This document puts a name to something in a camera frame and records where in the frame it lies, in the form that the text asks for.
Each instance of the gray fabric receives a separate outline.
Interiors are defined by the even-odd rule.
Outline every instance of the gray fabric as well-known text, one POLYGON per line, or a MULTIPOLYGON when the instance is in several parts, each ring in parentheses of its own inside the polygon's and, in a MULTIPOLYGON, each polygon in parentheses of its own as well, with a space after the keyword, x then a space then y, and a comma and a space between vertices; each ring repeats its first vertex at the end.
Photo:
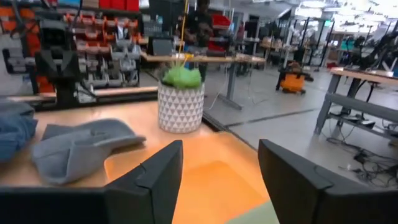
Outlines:
POLYGON ((0 162, 10 161, 35 135, 37 121, 20 115, 0 115, 0 162))
POLYGON ((34 109, 27 103, 0 99, 0 115, 33 116, 34 109))
POLYGON ((66 184, 102 167, 113 149, 145 140, 116 119, 75 127, 50 124, 43 140, 33 146, 32 159, 45 181, 66 184))

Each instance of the red storage bin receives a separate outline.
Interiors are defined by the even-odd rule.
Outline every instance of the red storage bin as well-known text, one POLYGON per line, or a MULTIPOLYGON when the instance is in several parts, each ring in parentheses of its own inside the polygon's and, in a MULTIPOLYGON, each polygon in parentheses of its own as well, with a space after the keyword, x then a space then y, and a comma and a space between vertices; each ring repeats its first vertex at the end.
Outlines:
POLYGON ((139 0, 126 0, 126 10, 138 12, 139 0))
POLYGON ((211 18, 213 19, 213 26, 226 26, 229 27, 231 21, 223 15, 212 14, 211 18))
POLYGON ((111 1, 111 7, 113 9, 126 10, 125 0, 113 0, 111 1))
POLYGON ((100 8, 109 9, 111 7, 111 0, 99 0, 98 5, 100 8))
POLYGON ((223 47, 217 46, 213 41, 208 42, 208 49, 218 52, 225 52, 225 49, 223 47))

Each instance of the person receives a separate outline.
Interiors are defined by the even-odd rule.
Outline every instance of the person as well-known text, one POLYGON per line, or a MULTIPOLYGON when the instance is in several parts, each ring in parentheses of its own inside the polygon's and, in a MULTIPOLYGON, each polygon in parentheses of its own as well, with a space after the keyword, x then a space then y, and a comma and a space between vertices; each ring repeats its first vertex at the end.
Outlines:
MULTIPOLYGON (((187 16, 185 21, 184 38, 185 51, 206 51, 208 41, 213 35, 213 19, 208 14, 210 0, 198 0, 197 9, 187 16)), ((199 72, 202 82, 206 79, 207 63, 199 63, 199 72)))
POLYGON ((244 23, 243 23, 243 21, 241 21, 241 25, 238 28, 238 33, 236 34, 236 39, 237 40, 244 39, 244 23))

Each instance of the cable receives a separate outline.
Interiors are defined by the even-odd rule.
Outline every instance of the cable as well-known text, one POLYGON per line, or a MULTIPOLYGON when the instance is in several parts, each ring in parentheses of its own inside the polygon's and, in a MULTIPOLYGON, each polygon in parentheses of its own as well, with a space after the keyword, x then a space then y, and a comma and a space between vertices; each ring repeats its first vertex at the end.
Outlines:
POLYGON ((226 71, 225 71, 224 74, 225 74, 225 81, 224 81, 224 83, 223 83, 223 86, 220 88, 220 90, 219 90, 219 92, 217 93, 216 97, 214 98, 214 100, 213 100, 211 106, 210 106, 209 108, 204 108, 203 110, 207 111, 207 110, 213 109, 213 107, 214 107, 214 105, 215 105, 215 103, 216 103, 216 100, 217 100, 217 98, 218 98, 218 95, 220 95, 221 92, 225 89, 225 86, 226 86, 226 83, 227 83, 227 80, 228 80, 228 79, 227 79, 227 72, 226 72, 226 71))
POLYGON ((258 105, 258 104, 260 104, 260 103, 262 103, 262 102, 264 102, 264 101, 267 101, 268 98, 265 98, 265 99, 263 99, 263 100, 260 100, 260 101, 258 101, 257 103, 254 102, 254 96, 252 96, 252 94, 251 94, 251 79, 252 79, 252 73, 250 73, 249 82, 248 82, 248 95, 249 95, 249 98, 251 99, 253 105, 256 106, 256 105, 258 105))
POLYGON ((80 0, 79 8, 77 10, 75 18, 73 18, 73 22, 69 25, 69 30, 72 30, 74 28, 74 26, 76 25, 77 17, 80 16, 80 11, 81 11, 82 7, 83 7, 83 0, 80 0))
MULTIPOLYGON (((371 84, 371 89, 369 90, 368 97, 366 98, 366 102, 369 103, 369 100, 371 99, 372 93, 374 90, 374 83, 371 84)), ((362 119, 364 119, 364 113, 362 112, 361 114, 362 119)))
POLYGON ((394 159, 391 157, 386 157, 386 156, 381 156, 381 155, 371 152, 365 148, 355 146, 353 144, 349 144, 346 142, 346 139, 350 136, 350 134, 353 132, 353 129, 355 127, 356 126, 354 126, 352 128, 352 130, 349 132, 349 134, 347 136, 344 136, 344 134, 341 131, 341 127, 339 128, 339 131, 340 131, 340 134, 342 135, 343 140, 340 140, 337 138, 331 138, 331 137, 326 138, 326 140, 332 144, 344 146, 344 147, 341 147, 341 149, 346 152, 349 152, 350 154, 353 154, 354 159, 361 164, 361 168, 359 168, 359 169, 350 169, 350 168, 345 169, 342 167, 339 167, 339 168, 350 171, 350 172, 354 172, 360 181, 365 182, 369 185, 372 185, 373 187, 382 187, 382 188, 398 187, 398 185, 397 185, 398 184, 398 179, 397 179, 398 160, 397 159, 394 159), (383 181, 382 179, 379 178, 380 175, 388 175, 389 179, 387 181, 383 181))
MULTIPOLYGON (((50 9, 50 4, 47 0, 40 0, 42 3, 42 7, 46 9, 50 9)), ((28 33, 31 33, 33 29, 39 24, 39 21, 43 18, 39 16, 35 16, 34 18, 29 19, 28 21, 24 21, 21 17, 21 14, 18 10, 17 0, 11 0, 12 11, 16 17, 17 26, 9 33, 11 39, 21 39, 25 37, 28 33), (30 24, 33 22, 33 25, 30 28, 26 27, 26 24, 30 24)))
POLYGON ((366 83, 366 80, 363 80, 361 84, 359 84, 358 88, 356 89, 355 94, 358 93, 359 89, 366 83))

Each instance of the workbench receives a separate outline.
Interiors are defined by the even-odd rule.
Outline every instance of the workbench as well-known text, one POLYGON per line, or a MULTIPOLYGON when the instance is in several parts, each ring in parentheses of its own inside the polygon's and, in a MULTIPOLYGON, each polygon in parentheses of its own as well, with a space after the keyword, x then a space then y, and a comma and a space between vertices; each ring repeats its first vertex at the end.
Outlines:
POLYGON ((271 52, 272 49, 275 50, 284 50, 285 51, 285 60, 284 60, 284 68, 287 66, 287 61, 289 59, 289 54, 291 52, 295 52, 297 50, 296 47, 293 46, 289 46, 289 45, 284 45, 283 47, 281 47, 280 45, 272 45, 270 43, 260 43, 260 47, 262 47, 265 50, 265 54, 264 54, 264 58, 268 59, 268 56, 271 52))
POLYGON ((320 134, 325 124, 325 121, 329 118, 333 118, 338 120, 338 126, 341 126, 343 123, 348 123, 363 130, 377 134, 379 136, 388 139, 396 139, 396 137, 391 136, 390 134, 386 133, 385 130, 376 126, 373 128, 369 128, 367 126, 363 126, 362 124, 353 123, 347 119, 342 118, 341 116, 338 116, 340 114, 349 115, 351 113, 351 110, 355 110, 370 114, 372 116, 387 121, 391 121, 393 123, 398 123, 398 111, 355 99, 361 80, 366 80, 368 82, 374 83, 384 83, 388 85, 398 85, 398 79, 393 77, 393 73, 380 70, 372 72, 355 72, 344 70, 343 68, 332 68, 330 70, 330 73, 332 74, 332 78, 328 87, 328 91, 325 95, 325 100, 322 104, 322 108, 318 115, 314 133, 320 134), (336 93, 341 77, 353 78, 351 86, 347 92, 347 95, 345 96, 336 93), (329 112, 332 103, 343 107, 340 114, 336 115, 329 112))
POLYGON ((40 179, 29 153, 31 145, 41 139, 47 124, 74 126, 116 118, 135 133, 145 136, 145 143, 116 149, 105 160, 103 168, 62 187, 104 186, 172 141, 181 139, 183 174, 173 223, 225 223, 269 201, 254 149, 230 133, 217 133, 208 123, 189 134, 166 133, 158 126, 157 110, 157 101, 153 100, 36 113, 34 117, 39 120, 36 135, 15 158, 0 164, 0 185, 53 187, 40 179))
MULTIPOLYGON (((138 44, 139 44, 139 45, 147 45, 148 42, 149 42, 149 38, 148 38, 148 37, 143 37, 143 38, 141 38, 141 39, 138 40, 138 44)), ((184 44, 185 44, 184 41, 181 41, 181 40, 175 41, 175 45, 176 45, 176 46, 180 46, 180 45, 183 45, 183 46, 184 46, 184 44)))
MULTIPOLYGON (((183 62, 185 60, 185 54, 173 54, 171 56, 155 56, 147 55, 145 52, 141 52, 141 57, 147 62, 183 62)), ((237 63, 265 63, 266 60, 260 57, 254 57, 251 55, 237 54, 235 57, 208 57, 204 55, 194 56, 188 58, 187 62, 198 62, 198 63, 230 63, 231 68, 229 69, 228 78, 228 90, 226 96, 219 94, 218 98, 223 100, 231 107, 242 110, 242 106, 233 101, 235 78, 236 78, 236 64, 237 63)))

